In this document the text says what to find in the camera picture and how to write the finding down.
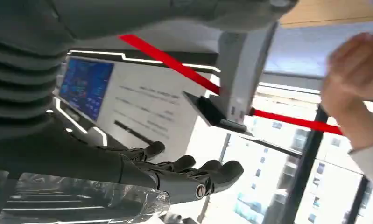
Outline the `person's left hand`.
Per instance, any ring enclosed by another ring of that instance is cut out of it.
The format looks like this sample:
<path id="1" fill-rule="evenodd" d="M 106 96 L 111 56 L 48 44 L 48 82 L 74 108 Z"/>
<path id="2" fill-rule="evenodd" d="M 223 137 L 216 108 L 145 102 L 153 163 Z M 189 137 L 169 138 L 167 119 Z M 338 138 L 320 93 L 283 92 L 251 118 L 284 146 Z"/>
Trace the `person's left hand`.
<path id="1" fill-rule="evenodd" d="M 320 97 L 332 117 L 373 100 L 373 34 L 357 34 L 328 56 Z"/>

